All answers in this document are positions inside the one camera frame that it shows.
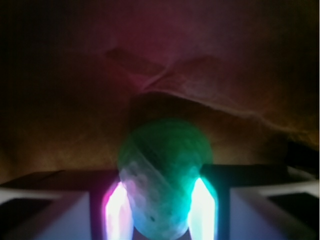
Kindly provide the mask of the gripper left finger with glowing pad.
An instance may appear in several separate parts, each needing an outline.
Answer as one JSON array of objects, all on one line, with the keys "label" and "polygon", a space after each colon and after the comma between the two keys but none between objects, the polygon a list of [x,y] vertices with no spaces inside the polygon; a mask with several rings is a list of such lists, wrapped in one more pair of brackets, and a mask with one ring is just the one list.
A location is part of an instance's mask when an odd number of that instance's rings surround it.
[{"label": "gripper left finger with glowing pad", "polygon": [[0,237],[132,239],[131,210],[118,171],[43,171],[1,184]]}]

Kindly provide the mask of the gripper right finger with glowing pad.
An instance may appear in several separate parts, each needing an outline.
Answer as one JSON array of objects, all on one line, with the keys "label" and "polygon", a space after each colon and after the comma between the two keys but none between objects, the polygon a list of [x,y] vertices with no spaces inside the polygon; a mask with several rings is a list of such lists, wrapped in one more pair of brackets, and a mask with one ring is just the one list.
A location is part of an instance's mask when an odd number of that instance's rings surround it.
[{"label": "gripper right finger with glowing pad", "polygon": [[192,193],[193,240],[317,240],[315,175],[285,165],[209,165]]}]

